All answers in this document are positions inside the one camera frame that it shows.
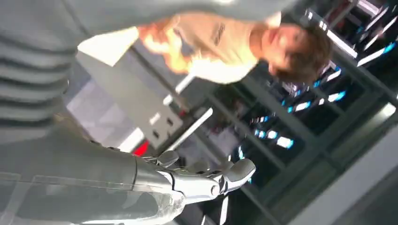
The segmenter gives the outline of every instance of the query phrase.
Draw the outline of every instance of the beige t-shirt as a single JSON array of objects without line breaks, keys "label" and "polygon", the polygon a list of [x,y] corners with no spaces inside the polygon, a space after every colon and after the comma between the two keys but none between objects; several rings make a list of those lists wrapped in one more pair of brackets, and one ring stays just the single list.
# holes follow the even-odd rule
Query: beige t-shirt
[{"label": "beige t-shirt", "polygon": [[[176,29],[195,50],[190,73],[215,83],[240,81],[257,64],[249,37],[256,23],[242,22],[207,13],[178,15]],[[266,20],[280,23],[280,14]]]}]

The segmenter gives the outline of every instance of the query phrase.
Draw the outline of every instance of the boy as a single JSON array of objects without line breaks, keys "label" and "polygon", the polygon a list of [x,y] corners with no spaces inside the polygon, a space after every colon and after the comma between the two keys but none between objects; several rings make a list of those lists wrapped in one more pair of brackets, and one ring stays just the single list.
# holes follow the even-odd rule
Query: boy
[{"label": "boy", "polygon": [[[280,14],[262,22],[243,22],[209,13],[184,13],[138,27],[144,45],[163,55],[176,73],[194,73],[216,83],[240,81],[266,60],[281,81],[311,83],[329,62],[332,44],[320,28],[280,24]],[[193,49],[181,53],[181,39]]]}]

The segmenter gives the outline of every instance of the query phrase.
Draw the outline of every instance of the brown hair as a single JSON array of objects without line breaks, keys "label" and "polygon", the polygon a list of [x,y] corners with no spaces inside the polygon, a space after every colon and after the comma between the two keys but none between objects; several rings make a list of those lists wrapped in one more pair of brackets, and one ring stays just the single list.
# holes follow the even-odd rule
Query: brown hair
[{"label": "brown hair", "polygon": [[332,42],[326,32],[317,25],[304,28],[308,35],[308,47],[303,52],[290,54],[290,70],[278,70],[276,76],[283,82],[311,84],[329,63]]}]

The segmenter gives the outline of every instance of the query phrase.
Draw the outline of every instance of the robotic hand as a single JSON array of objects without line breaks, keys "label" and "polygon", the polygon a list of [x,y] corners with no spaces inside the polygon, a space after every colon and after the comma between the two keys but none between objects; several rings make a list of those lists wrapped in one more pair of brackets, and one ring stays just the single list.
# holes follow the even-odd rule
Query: robotic hand
[{"label": "robotic hand", "polygon": [[225,167],[223,171],[207,173],[192,173],[187,169],[169,170],[171,164],[178,160],[174,151],[166,151],[156,158],[144,158],[163,165],[164,168],[156,170],[162,174],[172,185],[174,191],[182,193],[185,203],[197,203],[215,199],[218,195],[226,194],[244,185],[256,171],[254,163],[249,159],[242,159]]}]

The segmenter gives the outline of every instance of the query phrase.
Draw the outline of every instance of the glass panel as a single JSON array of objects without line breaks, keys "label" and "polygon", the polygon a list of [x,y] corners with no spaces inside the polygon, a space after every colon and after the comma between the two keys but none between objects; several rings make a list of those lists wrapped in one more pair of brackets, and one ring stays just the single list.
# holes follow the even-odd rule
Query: glass panel
[{"label": "glass panel", "polygon": [[347,110],[364,93],[364,89],[343,72],[319,88],[328,96],[329,101],[333,101],[343,110]]}]

